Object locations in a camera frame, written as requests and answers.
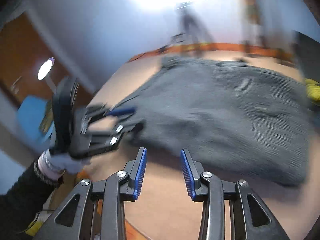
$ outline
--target white wall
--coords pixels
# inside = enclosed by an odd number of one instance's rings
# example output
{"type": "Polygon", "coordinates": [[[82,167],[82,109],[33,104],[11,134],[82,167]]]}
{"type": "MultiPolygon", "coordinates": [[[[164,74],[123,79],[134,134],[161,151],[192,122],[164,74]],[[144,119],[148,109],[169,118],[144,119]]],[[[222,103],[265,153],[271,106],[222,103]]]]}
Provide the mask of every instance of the white wall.
{"type": "MultiPolygon", "coordinates": [[[[54,37],[54,42],[50,38],[45,42],[49,47],[54,43],[53,47],[69,59],[62,60],[66,67],[74,74],[78,72],[80,79],[87,78],[85,83],[93,90],[99,89],[132,56],[158,49],[180,33],[174,5],[150,10],[152,6],[145,9],[139,0],[26,1],[28,15],[41,36],[54,37]]],[[[280,9],[276,19],[283,20],[285,29],[269,30],[276,40],[273,43],[284,33],[284,46],[289,49],[292,30],[320,39],[320,28],[302,0],[270,0],[267,5],[280,9]]],[[[244,39],[243,6],[243,0],[193,3],[214,41],[229,43],[244,39]]]]}
{"type": "Polygon", "coordinates": [[[25,169],[0,149],[0,194],[7,193],[25,169]]]}

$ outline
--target blue gripper pad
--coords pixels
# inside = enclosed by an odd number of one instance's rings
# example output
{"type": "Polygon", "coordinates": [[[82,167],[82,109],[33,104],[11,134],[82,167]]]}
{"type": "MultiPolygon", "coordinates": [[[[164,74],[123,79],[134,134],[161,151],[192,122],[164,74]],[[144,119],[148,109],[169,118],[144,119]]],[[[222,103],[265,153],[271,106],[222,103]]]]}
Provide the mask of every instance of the blue gripper pad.
{"type": "Polygon", "coordinates": [[[133,192],[134,200],[137,200],[138,197],[140,196],[144,172],[146,171],[146,165],[147,165],[147,149],[144,149],[141,160],[140,160],[138,172],[134,180],[134,192],[133,192]]]}
{"type": "Polygon", "coordinates": [[[188,195],[189,197],[191,197],[191,200],[194,201],[196,197],[195,181],[192,176],[190,166],[186,158],[186,154],[184,153],[183,150],[180,153],[180,160],[181,160],[182,172],[183,172],[184,181],[186,183],[188,195]]]}
{"type": "Polygon", "coordinates": [[[106,115],[112,115],[112,116],[119,116],[119,115],[125,115],[125,114],[133,114],[137,111],[136,107],[129,107],[129,108],[116,108],[109,112],[107,112],[106,115]]]}

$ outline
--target ceiling light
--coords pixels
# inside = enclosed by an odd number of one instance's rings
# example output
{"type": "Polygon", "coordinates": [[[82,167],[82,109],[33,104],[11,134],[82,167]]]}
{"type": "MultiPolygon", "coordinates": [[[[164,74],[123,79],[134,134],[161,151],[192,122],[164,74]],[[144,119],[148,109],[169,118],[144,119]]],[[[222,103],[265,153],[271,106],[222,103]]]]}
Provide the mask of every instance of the ceiling light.
{"type": "Polygon", "coordinates": [[[49,58],[46,62],[42,64],[38,72],[39,80],[42,80],[49,73],[53,64],[54,64],[54,57],[49,58]]]}

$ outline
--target person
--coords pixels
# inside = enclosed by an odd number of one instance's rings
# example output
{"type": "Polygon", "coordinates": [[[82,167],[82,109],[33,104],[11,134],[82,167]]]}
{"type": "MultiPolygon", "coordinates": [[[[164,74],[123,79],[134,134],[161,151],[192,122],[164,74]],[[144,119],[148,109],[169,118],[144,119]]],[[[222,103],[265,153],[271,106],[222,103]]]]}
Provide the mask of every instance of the person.
{"type": "Polygon", "coordinates": [[[89,162],[89,159],[72,159],[68,153],[51,155],[49,150],[43,152],[7,194],[0,195],[0,239],[31,239],[24,231],[53,190],[63,183],[63,173],[78,173],[89,162]]]}
{"type": "Polygon", "coordinates": [[[180,12],[181,29],[182,32],[185,33],[186,42],[190,42],[191,37],[192,43],[195,46],[196,56],[201,57],[202,52],[199,44],[200,36],[202,36],[202,38],[204,38],[205,41],[208,42],[211,46],[215,45],[213,45],[213,39],[209,34],[207,28],[204,26],[204,24],[200,21],[199,18],[195,17],[191,13],[190,6],[190,2],[185,2],[181,3],[180,7],[177,8],[180,12]]]}

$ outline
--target black sleeve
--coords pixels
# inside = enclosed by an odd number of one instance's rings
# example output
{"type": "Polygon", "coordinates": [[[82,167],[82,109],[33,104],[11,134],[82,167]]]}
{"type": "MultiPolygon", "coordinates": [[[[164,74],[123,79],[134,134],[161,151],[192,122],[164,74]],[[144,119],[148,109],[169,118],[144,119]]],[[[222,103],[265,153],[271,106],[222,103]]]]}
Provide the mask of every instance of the black sleeve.
{"type": "Polygon", "coordinates": [[[35,161],[6,195],[0,195],[0,239],[17,239],[16,233],[28,227],[57,186],[44,182],[37,172],[35,161]]]}

